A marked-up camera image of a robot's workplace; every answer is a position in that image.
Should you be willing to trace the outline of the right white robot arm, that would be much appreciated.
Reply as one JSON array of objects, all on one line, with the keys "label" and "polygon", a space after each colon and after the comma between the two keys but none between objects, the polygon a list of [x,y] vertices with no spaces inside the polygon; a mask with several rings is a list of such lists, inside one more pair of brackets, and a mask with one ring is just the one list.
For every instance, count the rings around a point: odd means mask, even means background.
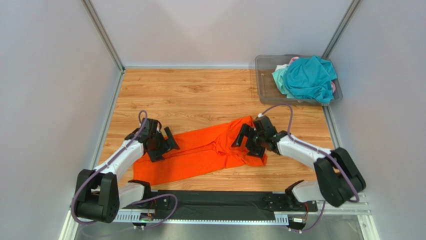
[{"label": "right white robot arm", "polygon": [[289,131],[277,131],[270,119],[257,117],[253,126],[243,124],[232,147],[245,147],[248,155],[262,158],[265,151],[289,157],[314,170],[315,181],[298,181],[286,189],[294,203],[324,201],[333,207],[357,203],[366,182],[349,152],[328,149],[303,141]]}]

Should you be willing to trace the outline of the orange t shirt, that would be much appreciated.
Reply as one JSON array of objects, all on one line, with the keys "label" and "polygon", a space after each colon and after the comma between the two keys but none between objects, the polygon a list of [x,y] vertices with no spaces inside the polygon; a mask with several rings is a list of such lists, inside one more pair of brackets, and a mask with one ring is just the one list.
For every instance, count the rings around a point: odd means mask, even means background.
[{"label": "orange t shirt", "polygon": [[180,149],[165,153],[156,162],[145,154],[133,164],[133,179],[161,185],[244,165],[263,167],[267,155],[251,156],[244,147],[232,147],[244,124],[253,127],[253,117],[179,133],[174,139]]}]

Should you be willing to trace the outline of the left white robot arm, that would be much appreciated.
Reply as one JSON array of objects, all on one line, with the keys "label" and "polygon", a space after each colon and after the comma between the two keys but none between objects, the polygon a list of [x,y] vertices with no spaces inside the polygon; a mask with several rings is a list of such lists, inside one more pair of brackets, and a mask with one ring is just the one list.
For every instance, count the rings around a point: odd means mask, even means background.
[{"label": "left white robot arm", "polygon": [[118,182],[141,157],[147,156],[149,163],[156,163],[164,160],[164,154],[179,148],[169,127],[163,127],[156,119],[142,119],[105,162],[79,172],[71,202],[72,217],[83,225],[111,223],[119,210],[155,201],[148,182],[130,180],[123,187]]}]

